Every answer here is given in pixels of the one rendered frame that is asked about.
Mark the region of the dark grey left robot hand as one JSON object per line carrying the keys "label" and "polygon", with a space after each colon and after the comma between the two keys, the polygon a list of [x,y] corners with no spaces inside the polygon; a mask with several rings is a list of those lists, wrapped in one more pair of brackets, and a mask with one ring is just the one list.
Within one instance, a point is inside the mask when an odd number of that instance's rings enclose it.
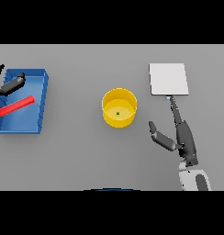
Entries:
{"label": "dark grey left robot hand", "polygon": [[[0,65],[0,75],[5,68],[3,64]],[[0,95],[8,96],[22,88],[25,85],[26,77],[24,73],[20,73],[16,79],[0,86]]]}

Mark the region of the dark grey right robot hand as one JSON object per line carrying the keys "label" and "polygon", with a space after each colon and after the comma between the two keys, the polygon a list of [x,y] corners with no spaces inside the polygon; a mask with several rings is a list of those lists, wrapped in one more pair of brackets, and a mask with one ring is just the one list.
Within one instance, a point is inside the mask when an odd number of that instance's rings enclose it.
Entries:
{"label": "dark grey right robot hand", "polygon": [[149,122],[149,128],[152,140],[167,151],[178,150],[179,156],[185,159],[186,166],[198,165],[196,156],[196,145],[194,136],[187,122],[182,120],[178,105],[173,96],[169,98],[171,110],[174,116],[174,124],[176,129],[176,140],[162,134],[152,121]]}

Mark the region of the red beaker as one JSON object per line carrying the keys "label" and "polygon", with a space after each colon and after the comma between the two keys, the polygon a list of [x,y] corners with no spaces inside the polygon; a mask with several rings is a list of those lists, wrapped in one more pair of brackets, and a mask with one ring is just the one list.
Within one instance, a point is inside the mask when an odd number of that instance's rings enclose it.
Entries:
{"label": "red beaker", "polygon": [[35,102],[34,97],[32,95],[29,95],[27,97],[24,97],[22,99],[17,100],[14,103],[9,104],[7,106],[3,106],[2,108],[0,108],[0,118],[8,115],[14,111],[19,110],[22,107],[33,104],[34,102]]}

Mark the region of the yellow bowl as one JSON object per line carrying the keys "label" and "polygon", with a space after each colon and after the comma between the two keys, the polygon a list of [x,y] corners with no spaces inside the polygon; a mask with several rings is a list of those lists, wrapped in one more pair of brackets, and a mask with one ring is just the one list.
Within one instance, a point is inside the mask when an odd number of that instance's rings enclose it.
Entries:
{"label": "yellow bowl", "polygon": [[136,116],[137,108],[136,96],[125,88],[114,88],[106,92],[101,101],[103,119],[115,129],[130,125]]}

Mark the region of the blue plastic tray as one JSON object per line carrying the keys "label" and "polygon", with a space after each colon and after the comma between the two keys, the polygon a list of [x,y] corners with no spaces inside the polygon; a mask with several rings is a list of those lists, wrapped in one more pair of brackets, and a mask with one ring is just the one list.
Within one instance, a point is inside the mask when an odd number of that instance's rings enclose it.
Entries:
{"label": "blue plastic tray", "polygon": [[45,69],[6,69],[3,84],[23,73],[24,86],[0,95],[0,134],[40,134],[49,76]]}

